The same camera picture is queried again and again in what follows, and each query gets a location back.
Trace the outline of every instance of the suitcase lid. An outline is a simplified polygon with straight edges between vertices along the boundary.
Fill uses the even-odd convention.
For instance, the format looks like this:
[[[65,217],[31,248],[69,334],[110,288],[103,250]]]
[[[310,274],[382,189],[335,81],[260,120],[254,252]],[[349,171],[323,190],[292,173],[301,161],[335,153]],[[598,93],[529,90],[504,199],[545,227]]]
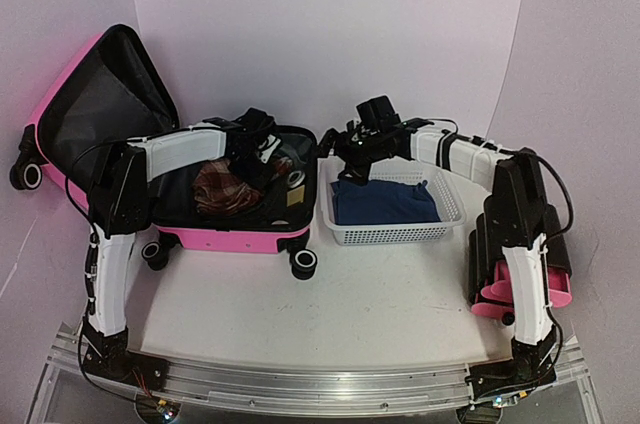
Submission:
[[[179,127],[176,107],[136,32],[109,28],[62,84],[38,121],[44,156],[85,192],[104,141],[149,136]]]

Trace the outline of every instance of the white plastic basket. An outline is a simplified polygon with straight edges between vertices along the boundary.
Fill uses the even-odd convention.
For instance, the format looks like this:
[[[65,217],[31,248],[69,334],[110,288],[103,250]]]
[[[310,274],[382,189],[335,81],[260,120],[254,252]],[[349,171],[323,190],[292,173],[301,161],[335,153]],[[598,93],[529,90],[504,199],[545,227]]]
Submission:
[[[435,241],[444,237],[451,228],[459,226],[466,219],[460,196],[445,172],[427,164],[394,158],[375,163],[371,167],[369,178],[412,185],[426,180],[427,190],[433,196],[442,222],[339,226],[335,223],[333,215],[331,183],[338,179],[342,169],[344,169],[344,162],[338,158],[322,160],[319,182],[323,221],[333,232],[338,244],[342,246]]]

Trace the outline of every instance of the white tabletop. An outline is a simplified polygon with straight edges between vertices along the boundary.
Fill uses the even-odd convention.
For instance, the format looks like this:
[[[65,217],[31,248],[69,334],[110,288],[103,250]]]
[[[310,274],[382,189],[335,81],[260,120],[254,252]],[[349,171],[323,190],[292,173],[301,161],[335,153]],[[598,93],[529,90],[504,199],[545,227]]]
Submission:
[[[467,236],[486,192],[452,176],[467,222],[428,244],[339,246],[319,209],[315,276],[288,256],[173,251],[141,269],[128,306],[131,345],[204,361],[272,368],[390,368],[510,355],[511,330],[471,314]]]

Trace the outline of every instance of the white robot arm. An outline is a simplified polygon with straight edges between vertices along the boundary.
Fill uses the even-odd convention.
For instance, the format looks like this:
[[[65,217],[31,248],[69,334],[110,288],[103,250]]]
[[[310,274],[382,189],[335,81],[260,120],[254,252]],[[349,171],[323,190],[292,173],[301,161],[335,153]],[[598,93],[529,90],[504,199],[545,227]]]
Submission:
[[[165,136],[132,139],[128,145],[144,151],[146,187],[167,172],[224,156],[226,133],[203,122]],[[143,213],[146,209],[140,209],[140,215]],[[100,224],[96,224],[96,230],[97,238],[91,238],[85,269],[90,303],[88,322],[95,331],[108,337],[126,329],[126,277],[136,231],[111,232],[107,236]]]
[[[135,234],[151,224],[149,184],[173,170],[220,157],[240,163],[238,172],[247,172],[247,179],[270,177],[266,163],[281,142],[271,134],[273,125],[272,117],[251,109],[233,122],[214,118],[164,135],[95,146],[101,152],[87,193],[92,232],[82,331],[92,354],[85,359],[88,372],[135,385],[132,369],[137,369],[150,389],[161,388],[166,361],[127,351],[124,313]]]
[[[548,163],[528,149],[508,151],[478,137],[462,136],[457,129],[451,132],[439,127],[436,119],[401,121],[386,96],[357,109],[360,122],[348,123],[343,132],[331,129],[320,143],[321,155],[333,150],[345,161],[340,178],[365,184],[374,162],[399,156],[446,169],[491,193],[478,226],[486,236],[482,245],[506,260],[515,337],[513,359],[471,367],[474,402],[508,398],[553,382],[551,349],[561,344],[556,342],[556,323],[549,311],[545,252],[549,234],[556,238],[559,233],[550,229],[546,217],[553,206],[546,200],[540,163]]]

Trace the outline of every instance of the pink suitcase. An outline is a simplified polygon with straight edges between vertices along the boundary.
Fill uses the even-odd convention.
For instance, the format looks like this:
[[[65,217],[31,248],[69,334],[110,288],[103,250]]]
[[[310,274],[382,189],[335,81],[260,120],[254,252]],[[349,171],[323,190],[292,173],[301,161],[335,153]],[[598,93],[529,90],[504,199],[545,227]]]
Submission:
[[[179,127],[176,107],[139,37],[127,26],[113,26],[80,50],[34,110],[11,168],[11,184],[18,190],[33,190],[46,175],[64,187],[69,177],[71,195],[86,208],[95,157],[87,156],[70,175],[82,151],[105,140],[154,136]],[[180,243],[187,249],[211,251],[287,250],[296,277],[313,275],[308,270],[315,269],[317,259],[306,245],[316,198],[316,138],[293,126],[277,126],[277,133],[300,158],[298,170],[305,177],[302,203],[283,205],[286,195],[281,195],[279,184],[273,186],[277,193],[266,193],[266,207],[261,203],[235,218],[202,217],[191,191],[201,163],[172,171],[151,186],[152,222],[160,237],[143,249],[150,267],[163,268],[169,250]]]

